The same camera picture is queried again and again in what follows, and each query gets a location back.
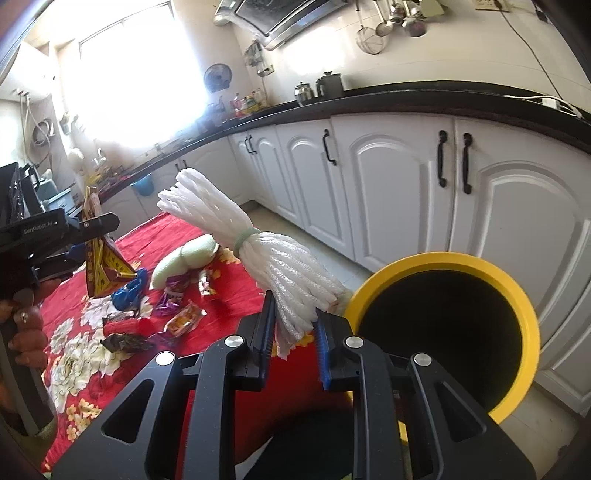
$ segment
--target purple candy wrapper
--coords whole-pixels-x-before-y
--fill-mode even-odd
[[[166,279],[166,287],[160,300],[154,307],[153,315],[166,317],[176,315],[181,310],[184,291],[189,285],[191,274],[174,275]]]

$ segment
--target fan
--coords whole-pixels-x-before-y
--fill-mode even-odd
[[[203,75],[203,83],[210,92],[219,92],[230,88],[232,71],[225,63],[214,63]]]

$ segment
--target tile floor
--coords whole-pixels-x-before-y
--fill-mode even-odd
[[[327,270],[353,291],[371,275],[369,270],[266,208],[258,207],[248,215],[260,230],[289,235],[310,248]],[[558,449],[570,443],[577,432],[579,420],[538,388],[534,385],[530,389],[524,401],[501,427],[530,459],[539,479],[557,460]]]

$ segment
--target power outlet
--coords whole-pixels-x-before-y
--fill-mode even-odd
[[[505,2],[505,0],[499,0],[499,2],[503,6],[503,12],[508,12],[509,8],[507,7],[507,2]],[[472,0],[472,3],[474,3],[474,8],[476,8],[477,10],[499,11],[493,0]]]

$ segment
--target blue container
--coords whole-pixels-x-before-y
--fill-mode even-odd
[[[149,197],[154,193],[152,174],[148,173],[143,179],[139,179],[135,183],[132,183],[131,186],[142,197]]]

